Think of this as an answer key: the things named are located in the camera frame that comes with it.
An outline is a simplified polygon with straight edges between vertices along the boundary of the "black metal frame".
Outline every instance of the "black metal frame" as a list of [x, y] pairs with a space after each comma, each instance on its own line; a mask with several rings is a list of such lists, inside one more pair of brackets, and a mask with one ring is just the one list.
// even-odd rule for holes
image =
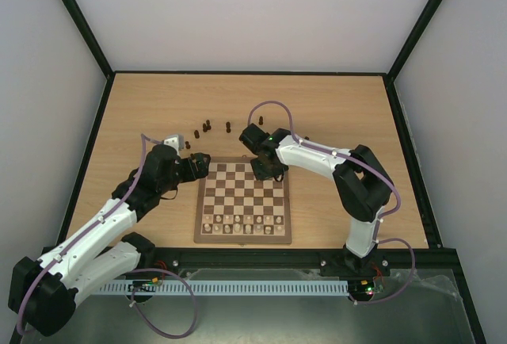
[[[410, 53], [422, 36], [425, 28], [438, 9], [442, 0], [428, 0], [421, 16], [417, 19], [415, 26], [410, 32], [402, 50], [393, 63], [389, 73], [365, 73], [365, 72], [279, 72], [279, 71], [113, 71], [109, 66], [97, 40], [86, 19], [84, 18], [78, 3], [75, 0], [62, 0], [74, 23], [81, 32], [90, 51], [101, 67], [104, 76], [107, 78], [101, 103], [93, 123], [92, 131], [86, 150], [83, 155], [82, 164], [74, 184], [74, 189], [63, 219], [57, 243], [65, 240], [72, 215], [78, 200], [86, 169], [90, 161], [93, 146], [97, 138], [105, 106], [112, 89], [115, 73], [163, 73], [163, 74], [192, 74], [192, 75], [348, 75], [348, 76], [381, 76], [386, 87], [387, 98], [391, 106], [391, 112], [395, 121], [398, 137], [402, 146], [410, 180], [414, 188], [417, 206], [421, 215], [421, 221], [428, 240], [429, 249], [416, 249], [416, 261], [419, 269], [451, 269], [456, 278], [459, 293], [471, 325], [472, 333], [476, 342], [486, 342], [478, 316], [475, 311], [467, 282], [463, 275], [462, 267], [455, 250], [442, 247], [440, 233], [436, 225], [435, 216], [428, 194], [421, 176], [417, 156], [406, 125], [405, 116], [395, 89], [395, 79], [400, 73], [403, 65], [408, 60]], [[157, 258], [163, 258], [166, 263], [171, 264], [174, 260], [178, 263], [178, 269], [199, 269], [199, 268], [292, 268], [292, 269], [320, 269], [323, 275], [337, 275], [339, 269], [333, 269], [332, 265], [321, 267], [321, 260], [328, 258], [337, 250], [255, 250], [255, 249], [188, 249], [188, 248], [159, 248]], [[388, 258], [389, 266], [396, 268], [410, 267], [410, 253], [408, 250], [378, 250], [379, 255]], [[21, 342], [21, 336], [14, 330], [11, 344]]]

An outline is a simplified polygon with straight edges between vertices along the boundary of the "robotic arm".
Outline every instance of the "robotic arm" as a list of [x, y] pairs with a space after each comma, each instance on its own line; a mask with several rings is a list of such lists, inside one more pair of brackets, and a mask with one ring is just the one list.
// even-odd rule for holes
[[183, 137], [167, 137], [148, 153], [139, 181], [116, 210], [135, 180], [137, 169], [120, 183], [102, 209], [67, 241], [43, 254], [37, 261], [21, 259], [13, 269], [9, 307], [20, 312], [30, 285], [43, 272], [37, 288], [24, 308], [24, 319], [41, 334], [49, 336], [61, 329], [74, 310], [94, 290], [138, 266], [153, 263], [154, 244], [137, 233], [122, 238], [111, 250], [99, 255], [123, 231], [133, 227], [162, 195], [178, 185], [208, 176], [210, 156], [202, 153], [181, 159]]
[[[239, 140], [257, 156], [251, 161], [257, 180], [281, 180], [289, 166], [299, 166], [334, 181], [341, 203], [352, 217], [345, 247], [356, 259], [370, 254], [375, 247], [379, 216], [389, 201], [391, 190], [377, 176], [363, 171], [347, 157], [359, 160], [391, 180], [368, 147], [360, 145], [349, 150], [307, 140], [296, 141], [288, 130], [279, 128], [270, 135], [255, 124], [245, 128]], [[361, 179], [356, 175], [360, 172], [363, 172]]]

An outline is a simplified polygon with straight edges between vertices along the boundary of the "purple tube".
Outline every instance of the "purple tube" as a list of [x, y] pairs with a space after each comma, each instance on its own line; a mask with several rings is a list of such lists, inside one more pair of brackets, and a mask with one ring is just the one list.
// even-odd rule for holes
[[179, 280], [185, 286], [185, 288], [189, 291], [189, 294], [190, 294], [190, 297], [192, 298], [192, 303], [193, 303], [193, 321], [190, 324], [190, 328], [183, 334], [167, 334], [166, 332], [159, 330], [156, 326], [153, 325], [153, 323], [150, 320], [148, 320], [148, 318], [141, 311], [141, 309], [139, 308], [137, 303], [134, 301], [134, 296], [135, 296], [135, 292], [137, 291], [137, 289], [133, 289], [132, 294], [130, 295], [130, 301], [132, 302], [131, 306], [139, 314], [141, 319], [143, 319], [143, 321], [146, 323], [146, 325], [156, 334], [159, 334], [163, 338], [186, 338], [191, 333], [193, 333], [193, 331], [195, 330], [196, 323], [197, 323], [197, 316], [199, 315], [199, 306], [197, 305], [197, 299], [196, 299], [195, 294], [192, 291], [192, 288], [190, 287], [190, 285], [187, 282], [185, 282], [185, 280], [183, 278], [179, 277], [175, 273], [171, 273], [169, 270], [155, 269], [155, 268], [135, 269], [135, 270], [129, 271], [128, 273], [146, 273], [147, 271], [155, 271], [158, 273], [164, 273], [164, 274], [170, 275], [171, 277]]

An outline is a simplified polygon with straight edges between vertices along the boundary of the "chessboard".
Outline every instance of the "chessboard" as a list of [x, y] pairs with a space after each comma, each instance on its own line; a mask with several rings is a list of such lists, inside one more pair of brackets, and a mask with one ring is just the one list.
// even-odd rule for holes
[[196, 243], [291, 243], [288, 174], [258, 181], [250, 160], [212, 158], [199, 183]]

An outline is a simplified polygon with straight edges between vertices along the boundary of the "light wood surface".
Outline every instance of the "light wood surface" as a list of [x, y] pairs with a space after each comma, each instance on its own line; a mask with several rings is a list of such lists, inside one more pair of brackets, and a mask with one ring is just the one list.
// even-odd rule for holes
[[[249, 111], [269, 99], [288, 106], [301, 136], [334, 147], [370, 147], [402, 195], [401, 210], [386, 217], [379, 239], [399, 237], [413, 247], [428, 247], [380, 77], [118, 74], [69, 235], [89, 220], [138, 166], [141, 132], [157, 140], [184, 134], [192, 145], [191, 150], [181, 152], [185, 157], [198, 151], [212, 157], [248, 155], [239, 134]], [[253, 122], [260, 115], [268, 132], [288, 128], [287, 115], [279, 106], [263, 106]], [[207, 119], [212, 130], [203, 133]], [[231, 134], [226, 133], [227, 121]], [[196, 129], [200, 131], [198, 140], [193, 136]], [[341, 206], [334, 183], [297, 167], [290, 171], [292, 244], [244, 247], [341, 248], [349, 233], [350, 216]], [[197, 189], [198, 182], [181, 185], [176, 200], [161, 201], [134, 230], [159, 247], [237, 247], [193, 242]], [[387, 207], [394, 203], [392, 197]], [[393, 243], [384, 247], [402, 246]]]

